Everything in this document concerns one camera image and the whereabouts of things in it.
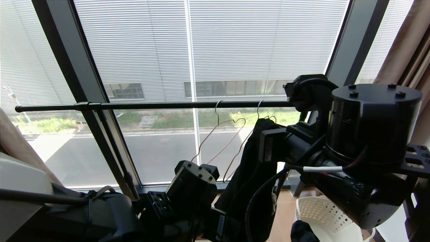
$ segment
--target brown curtain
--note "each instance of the brown curtain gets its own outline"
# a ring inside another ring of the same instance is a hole
[[[0,109],[0,150],[44,171],[51,182],[62,186],[60,180],[49,170],[2,109]]]
[[[411,143],[430,146],[430,1],[415,0],[375,83],[397,83],[423,93]]]

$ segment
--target corrugated metal wall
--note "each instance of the corrugated metal wall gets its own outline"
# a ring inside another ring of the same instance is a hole
[[[21,105],[75,103],[31,0],[2,0],[0,7],[1,107],[15,113],[10,91]]]
[[[189,0],[196,81],[291,80],[322,73],[348,0]],[[360,72],[372,80],[412,0],[391,0]],[[75,0],[102,81],[141,83],[145,99],[182,102],[190,81],[183,0]],[[2,0],[1,86],[22,105],[71,104],[30,0]],[[1,90],[1,106],[16,101]],[[198,97],[284,100],[279,96]]]

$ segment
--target screw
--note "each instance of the screw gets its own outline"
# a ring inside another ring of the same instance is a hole
[[[404,92],[396,93],[396,97],[398,97],[398,98],[404,98],[405,96],[406,96],[406,93],[404,93]]]
[[[358,97],[358,92],[350,92],[350,97]]]

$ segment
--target wooden floor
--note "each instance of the wooden floor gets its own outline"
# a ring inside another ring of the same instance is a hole
[[[300,194],[299,198],[319,195],[321,195],[321,193],[315,189],[306,189]],[[294,223],[297,199],[298,198],[292,196],[289,190],[281,191],[278,198],[275,221],[273,222],[272,231],[267,242],[291,242],[290,233],[291,226]],[[365,238],[369,236],[367,231],[363,231],[363,234]]]

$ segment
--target white laundry basket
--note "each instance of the white laundry basket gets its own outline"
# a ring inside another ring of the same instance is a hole
[[[320,197],[304,197],[296,201],[296,220],[310,225],[321,242],[368,242],[363,240],[361,229],[332,201]]]

